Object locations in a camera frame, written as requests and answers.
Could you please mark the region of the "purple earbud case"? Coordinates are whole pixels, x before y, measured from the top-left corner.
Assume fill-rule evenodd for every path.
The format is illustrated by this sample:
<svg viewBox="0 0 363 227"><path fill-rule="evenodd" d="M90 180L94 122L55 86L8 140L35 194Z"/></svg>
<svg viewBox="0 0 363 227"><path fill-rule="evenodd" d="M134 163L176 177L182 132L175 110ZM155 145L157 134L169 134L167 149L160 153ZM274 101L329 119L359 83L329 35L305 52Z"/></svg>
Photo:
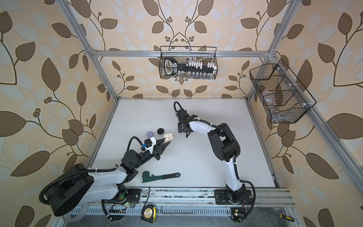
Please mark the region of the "purple earbud case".
<svg viewBox="0 0 363 227"><path fill-rule="evenodd" d="M153 137L153 136L154 136L154 133L153 133L152 131L148 131L148 132L146 133L146 136L147 136L148 138L151 138L151 137Z"/></svg>

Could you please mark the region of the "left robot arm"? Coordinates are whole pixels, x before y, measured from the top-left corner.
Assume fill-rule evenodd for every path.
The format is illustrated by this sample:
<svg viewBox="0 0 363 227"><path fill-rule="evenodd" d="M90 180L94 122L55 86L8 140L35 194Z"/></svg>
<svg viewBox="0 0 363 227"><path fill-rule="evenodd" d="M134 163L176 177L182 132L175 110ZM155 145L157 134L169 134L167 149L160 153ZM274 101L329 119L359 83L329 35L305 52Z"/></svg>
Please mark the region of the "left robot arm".
<svg viewBox="0 0 363 227"><path fill-rule="evenodd" d="M49 205L54 216L60 217L78 205L114 199L122 192L124 184L138 174L137 169L140 166L151 159L161 158L173 138L171 133L158 140L151 137L141 141L133 136L129 142L137 141L141 152L138 153L128 146L121 164L112 168L92 169L76 164L45 186L39 194L39 201Z"/></svg>

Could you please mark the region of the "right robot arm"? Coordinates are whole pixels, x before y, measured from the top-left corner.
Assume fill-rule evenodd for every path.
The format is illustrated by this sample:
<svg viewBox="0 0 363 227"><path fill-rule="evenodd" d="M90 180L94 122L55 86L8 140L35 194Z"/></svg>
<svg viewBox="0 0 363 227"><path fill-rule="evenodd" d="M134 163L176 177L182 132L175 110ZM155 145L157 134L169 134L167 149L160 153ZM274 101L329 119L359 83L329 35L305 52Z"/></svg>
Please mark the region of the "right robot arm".
<svg viewBox="0 0 363 227"><path fill-rule="evenodd" d="M189 115L177 101L173 104L175 115L178 119L178 132L185 133L186 137L192 132L198 132L208 137L214 155L225 164L226 169L226 195L232 204L239 204L248 195L246 185L252 188L251 206L245 213L234 213L231 219L242 223L248 218L256 201L256 190L252 182L242 180L238 174L237 158L241 154L241 147L226 123L211 124L201 120L197 115Z"/></svg>

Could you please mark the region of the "black round earbud case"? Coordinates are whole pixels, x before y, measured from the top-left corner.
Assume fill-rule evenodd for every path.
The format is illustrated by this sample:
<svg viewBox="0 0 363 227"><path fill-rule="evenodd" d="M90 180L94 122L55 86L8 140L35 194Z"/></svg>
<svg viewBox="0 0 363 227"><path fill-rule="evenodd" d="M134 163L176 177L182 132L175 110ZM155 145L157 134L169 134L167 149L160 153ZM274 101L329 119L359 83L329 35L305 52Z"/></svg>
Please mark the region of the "black round earbud case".
<svg viewBox="0 0 363 227"><path fill-rule="evenodd" d="M157 130L157 133L158 133L159 135L163 135L163 134L164 134L164 129L163 129L163 128L159 128L159 129Z"/></svg>

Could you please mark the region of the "white earbud case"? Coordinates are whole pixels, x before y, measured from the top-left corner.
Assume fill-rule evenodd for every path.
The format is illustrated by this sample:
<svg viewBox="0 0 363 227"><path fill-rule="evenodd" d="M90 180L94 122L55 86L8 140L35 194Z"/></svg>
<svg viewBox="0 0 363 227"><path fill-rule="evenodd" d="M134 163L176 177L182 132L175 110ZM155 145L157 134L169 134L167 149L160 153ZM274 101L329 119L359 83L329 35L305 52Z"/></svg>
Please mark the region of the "white earbud case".
<svg viewBox="0 0 363 227"><path fill-rule="evenodd" d="M173 134L172 133L167 133L164 135L164 141L165 142L169 142L172 141L174 139Z"/></svg>

